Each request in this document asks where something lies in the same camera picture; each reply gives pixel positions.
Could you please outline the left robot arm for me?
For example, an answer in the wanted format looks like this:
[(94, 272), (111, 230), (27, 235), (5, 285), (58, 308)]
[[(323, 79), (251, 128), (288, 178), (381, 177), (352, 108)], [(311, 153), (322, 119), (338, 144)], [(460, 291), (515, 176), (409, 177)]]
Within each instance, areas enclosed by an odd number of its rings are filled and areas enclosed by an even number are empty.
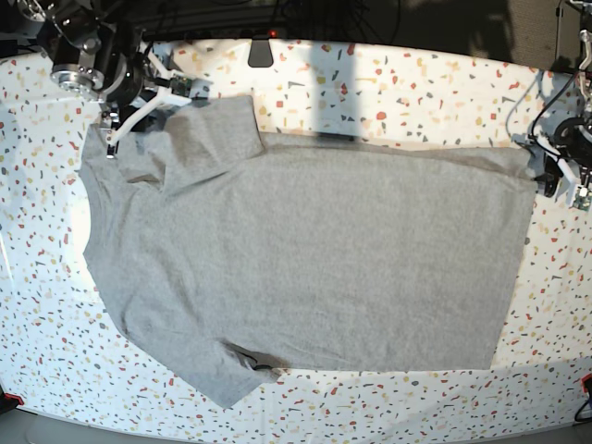
[[(544, 173), (537, 181), (547, 197), (565, 196), (567, 206), (591, 209), (591, 3), (568, 1), (580, 16), (580, 60), (571, 77), (550, 98), (533, 121), (528, 138), (544, 154)], [(539, 127), (541, 118), (575, 86), (583, 97), (583, 108), (575, 117), (564, 119), (548, 135)]]

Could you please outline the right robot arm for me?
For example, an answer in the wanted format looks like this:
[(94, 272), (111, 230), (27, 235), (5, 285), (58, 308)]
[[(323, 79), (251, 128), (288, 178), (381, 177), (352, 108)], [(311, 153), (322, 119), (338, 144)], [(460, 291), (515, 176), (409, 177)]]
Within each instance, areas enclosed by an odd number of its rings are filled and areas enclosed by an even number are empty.
[(107, 107), (148, 97), (142, 32), (130, 22), (133, 1), (14, 1), (41, 24), (35, 40), (53, 62), (50, 78), (62, 90)]

